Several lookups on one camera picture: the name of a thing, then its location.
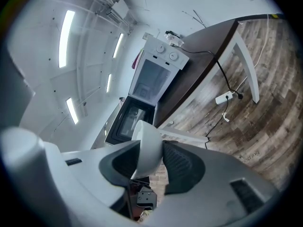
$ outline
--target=fluorescent light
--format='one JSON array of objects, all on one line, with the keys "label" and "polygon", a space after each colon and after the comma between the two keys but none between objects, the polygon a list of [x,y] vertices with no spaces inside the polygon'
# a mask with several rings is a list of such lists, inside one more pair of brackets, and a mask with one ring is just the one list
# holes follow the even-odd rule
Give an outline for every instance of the fluorescent light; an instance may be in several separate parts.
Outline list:
[{"label": "fluorescent light", "polygon": [[67,50],[67,41],[68,35],[70,33],[71,22],[74,18],[75,12],[67,11],[65,15],[65,19],[63,22],[61,35],[60,35],[60,43],[59,43],[59,67],[66,66],[66,50]]},{"label": "fluorescent light", "polygon": [[109,91],[109,84],[110,84],[110,79],[112,78],[112,74],[108,75],[108,79],[107,79],[107,88],[106,88],[106,92],[108,93]]},{"label": "fluorescent light", "polygon": [[120,34],[120,37],[118,39],[118,43],[117,43],[116,48],[115,48],[113,58],[116,58],[116,55],[117,55],[117,52],[118,52],[118,49],[119,49],[122,38],[123,38],[123,34]]},{"label": "fluorescent light", "polygon": [[77,118],[77,115],[76,115],[74,106],[72,105],[71,98],[69,98],[69,99],[66,100],[66,104],[67,104],[67,106],[68,106],[68,110],[70,111],[72,120],[74,120],[74,123],[77,124],[78,118]]}]

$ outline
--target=white power strip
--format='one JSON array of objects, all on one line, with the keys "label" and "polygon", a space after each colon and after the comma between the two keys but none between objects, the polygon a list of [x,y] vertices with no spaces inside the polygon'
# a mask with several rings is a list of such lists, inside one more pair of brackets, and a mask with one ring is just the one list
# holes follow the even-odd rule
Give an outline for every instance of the white power strip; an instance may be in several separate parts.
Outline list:
[{"label": "white power strip", "polygon": [[216,97],[216,103],[219,105],[221,103],[224,103],[227,101],[226,96],[228,96],[228,100],[232,99],[232,92],[228,91],[227,93],[224,93],[218,97]]}]

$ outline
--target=wire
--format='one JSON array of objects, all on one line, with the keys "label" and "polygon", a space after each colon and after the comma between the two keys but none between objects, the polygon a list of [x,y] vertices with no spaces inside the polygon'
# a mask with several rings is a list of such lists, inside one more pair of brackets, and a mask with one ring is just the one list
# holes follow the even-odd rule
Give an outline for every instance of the wire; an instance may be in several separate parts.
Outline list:
[{"label": "wire", "polygon": [[219,60],[216,58],[216,56],[215,56],[214,53],[212,53],[211,51],[198,51],[198,52],[190,52],[190,51],[187,51],[187,50],[184,50],[184,51],[186,51],[186,52],[188,52],[188,53],[192,53],[192,54],[198,54],[198,53],[209,53],[209,54],[211,54],[211,55],[213,56],[213,58],[215,59],[216,63],[218,64],[218,66],[219,66],[219,68],[220,68],[220,70],[221,70],[221,72],[222,72],[222,74],[223,74],[223,76],[224,76],[224,78],[225,78],[225,81],[226,81],[226,84],[227,84],[228,89],[229,89],[230,91],[232,91],[232,92],[237,93],[239,99],[243,99],[243,95],[242,95],[242,94],[238,93],[237,90],[231,89],[231,87],[230,87],[230,85],[229,85],[229,82],[228,82],[228,79],[227,79],[227,77],[226,77],[226,75],[225,75],[225,73],[224,73],[224,70],[223,70],[222,66],[220,65]]},{"label": "wire", "polygon": [[224,117],[224,114],[225,114],[225,112],[226,112],[226,110],[227,110],[227,107],[228,107],[228,96],[226,96],[226,99],[227,99],[227,101],[226,101],[226,108],[225,108],[225,110],[224,110],[224,112],[223,112],[223,114],[222,114],[222,117],[219,119],[219,121],[215,124],[215,126],[214,127],[212,127],[211,129],[210,129],[210,131],[206,134],[206,137],[210,134],[210,132],[211,131],[213,131],[213,129],[218,125],[218,123],[221,121],[221,119]]},{"label": "wire", "polygon": [[[262,48],[262,50],[261,50],[259,59],[258,59],[256,65],[254,66],[254,68],[256,68],[256,66],[258,65],[258,63],[259,63],[259,61],[260,61],[260,58],[261,58],[261,55],[262,55],[262,52],[263,52],[263,50],[264,50],[264,48],[265,48],[265,45],[266,45],[266,43],[267,43],[268,28],[269,28],[268,21],[269,21],[269,17],[268,17],[268,14],[267,14],[267,30],[266,30],[266,35],[265,35],[265,42],[264,42],[263,48]],[[247,79],[247,77],[245,77],[244,80],[240,83],[240,85],[237,87],[236,91],[239,90],[239,88],[240,88],[241,85],[245,82],[246,79]]]},{"label": "wire", "polygon": [[204,28],[206,28],[205,24],[203,23],[202,19],[200,18],[200,16],[196,13],[196,11],[193,10],[193,12],[198,16],[198,18],[201,21],[201,24],[204,26]]}]

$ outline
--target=kitchen appliance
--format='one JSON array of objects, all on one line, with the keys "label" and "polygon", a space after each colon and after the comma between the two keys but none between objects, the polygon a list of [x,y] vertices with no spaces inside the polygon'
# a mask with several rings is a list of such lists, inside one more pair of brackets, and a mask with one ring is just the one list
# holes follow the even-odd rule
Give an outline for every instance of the kitchen appliance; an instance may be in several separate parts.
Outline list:
[{"label": "kitchen appliance", "polygon": [[139,120],[153,123],[155,106],[188,57],[176,48],[149,36],[136,63],[128,97],[105,142],[119,144],[132,139]]}]

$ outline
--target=laminate flooring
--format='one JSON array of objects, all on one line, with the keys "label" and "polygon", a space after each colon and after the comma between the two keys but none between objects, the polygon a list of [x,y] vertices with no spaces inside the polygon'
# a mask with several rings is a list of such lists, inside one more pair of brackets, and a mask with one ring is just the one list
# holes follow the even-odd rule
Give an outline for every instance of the laminate flooring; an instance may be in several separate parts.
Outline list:
[{"label": "laminate flooring", "polygon": [[[279,190],[285,189],[301,154],[303,142],[303,74],[301,60],[287,21],[269,19],[268,39],[258,62],[267,32],[267,20],[241,22],[241,34],[252,57],[260,92],[260,101],[252,101],[248,81],[229,101],[226,118],[209,134],[208,149],[230,154],[271,181]],[[223,69],[231,88],[244,80],[245,72],[237,55],[232,54]],[[211,83],[201,91],[170,127],[205,136],[221,118],[226,103],[217,105],[215,98],[228,91],[219,71]],[[190,142],[164,135],[166,140],[205,147],[204,143]],[[163,166],[151,176],[151,187],[163,195],[167,184]]]}]

